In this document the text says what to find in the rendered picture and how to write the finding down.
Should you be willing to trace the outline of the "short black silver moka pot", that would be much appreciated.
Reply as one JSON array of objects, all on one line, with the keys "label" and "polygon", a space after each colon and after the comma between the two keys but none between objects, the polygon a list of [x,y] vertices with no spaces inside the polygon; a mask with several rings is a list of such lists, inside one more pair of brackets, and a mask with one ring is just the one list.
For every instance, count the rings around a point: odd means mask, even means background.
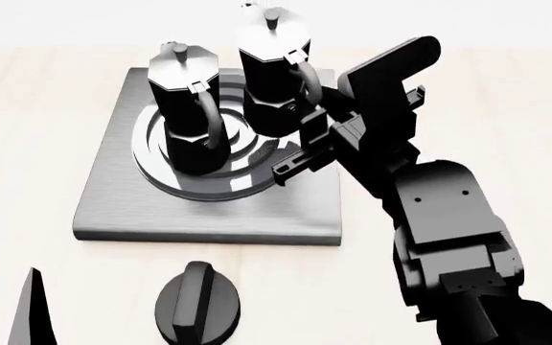
[{"label": "short black silver moka pot", "polygon": [[149,60],[148,80],[173,168],[190,175],[221,169],[231,149],[219,112],[219,57],[199,45],[167,42]]}]

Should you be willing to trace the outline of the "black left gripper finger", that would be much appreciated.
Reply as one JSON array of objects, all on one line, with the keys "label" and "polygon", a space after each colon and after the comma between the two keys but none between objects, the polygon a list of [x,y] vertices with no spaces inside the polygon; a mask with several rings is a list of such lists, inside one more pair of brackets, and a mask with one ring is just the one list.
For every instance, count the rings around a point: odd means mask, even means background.
[{"label": "black left gripper finger", "polygon": [[34,267],[21,289],[7,345],[58,345],[42,274]]}]

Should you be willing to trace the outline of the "tall black silver moka pot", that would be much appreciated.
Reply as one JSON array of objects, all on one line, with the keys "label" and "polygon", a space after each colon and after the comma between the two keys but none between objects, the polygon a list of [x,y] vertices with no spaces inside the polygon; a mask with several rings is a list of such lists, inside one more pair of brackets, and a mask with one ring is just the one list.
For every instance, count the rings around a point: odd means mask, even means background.
[{"label": "tall black silver moka pot", "polygon": [[266,137],[286,137],[321,102],[309,63],[311,34],[299,14],[252,0],[241,5],[238,49],[245,77],[243,117]]}]

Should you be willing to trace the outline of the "black stove knob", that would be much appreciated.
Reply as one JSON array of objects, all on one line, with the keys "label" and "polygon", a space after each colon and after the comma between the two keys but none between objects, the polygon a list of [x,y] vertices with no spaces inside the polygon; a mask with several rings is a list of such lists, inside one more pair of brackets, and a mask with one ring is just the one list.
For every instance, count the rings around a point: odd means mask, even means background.
[{"label": "black stove knob", "polygon": [[165,284],[154,318],[169,345],[223,345],[237,329],[241,312],[234,284],[211,264],[192,261]]}]

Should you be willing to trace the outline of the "shiny spiral stove burner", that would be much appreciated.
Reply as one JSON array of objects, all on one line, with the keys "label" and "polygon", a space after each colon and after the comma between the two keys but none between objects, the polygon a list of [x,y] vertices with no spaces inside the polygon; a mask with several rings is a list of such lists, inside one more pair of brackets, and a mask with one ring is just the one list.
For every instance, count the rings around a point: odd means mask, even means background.
[{"label": "shiny spiral stove burner", "polygon": [[240,68],[222,68],[219,75],[220,114],[231,154],[216,172],[191,176],[173,168],[167,153],[165,120],[155,102],[140,112],[132,131],[131,148],[138,169],[157,188],[177,197],[199,201],[235,200],[274,185],[271,166],[300,149],[299,135],[265,137],[243,118],[244,76]]}]

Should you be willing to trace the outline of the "grey square stove plate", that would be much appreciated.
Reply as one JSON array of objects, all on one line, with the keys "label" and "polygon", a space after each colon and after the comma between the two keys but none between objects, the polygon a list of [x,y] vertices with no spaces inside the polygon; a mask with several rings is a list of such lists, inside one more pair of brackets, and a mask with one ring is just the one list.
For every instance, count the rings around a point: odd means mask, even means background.
[{"label": "grey square stove plate", "polygon": [[235,200],[177,197],[136,165],[132,131],[154,102],[146,68],[131,68],[73,220],[81,241],[198,242],[337,246],[341,242],[336,165],[301,172],[286,186]]}]

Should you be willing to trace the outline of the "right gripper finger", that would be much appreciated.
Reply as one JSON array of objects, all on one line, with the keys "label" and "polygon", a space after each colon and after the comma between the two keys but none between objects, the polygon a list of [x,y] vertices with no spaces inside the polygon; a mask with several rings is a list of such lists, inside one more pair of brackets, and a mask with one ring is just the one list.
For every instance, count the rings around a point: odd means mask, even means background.
[{"label": "right gripper finger", "polygon": [[355,118],[352,112],[357,111],[357,103],[354,99],[327,86],[322,87],[322,94],[321,107],[335,123],[347,124]]},{"label": "right gripper finger", "polygon": [[311,149],[320,146],[320,143],[329,134],[329,126],[325,108],[318,108],[311,114],[303,117],[300,122],[299,136],[301,147]]}]

